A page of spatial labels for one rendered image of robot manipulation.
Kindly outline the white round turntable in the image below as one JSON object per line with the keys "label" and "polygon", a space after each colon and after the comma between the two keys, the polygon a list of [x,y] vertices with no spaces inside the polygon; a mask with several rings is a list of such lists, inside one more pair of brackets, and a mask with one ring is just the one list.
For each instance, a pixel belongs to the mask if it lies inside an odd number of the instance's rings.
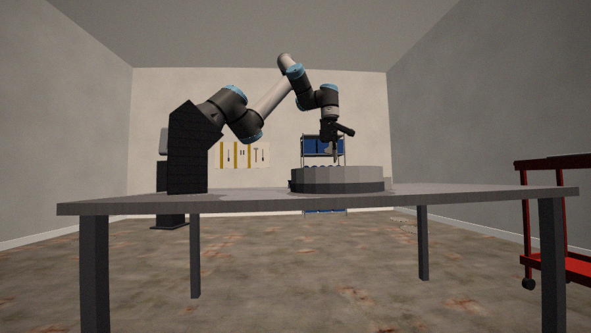
{"label": "white round turntable", "polygon": [[383,177],[383,166],[294,168],[291,180],[294,193],[353,194],[392,189],[392,177]]}

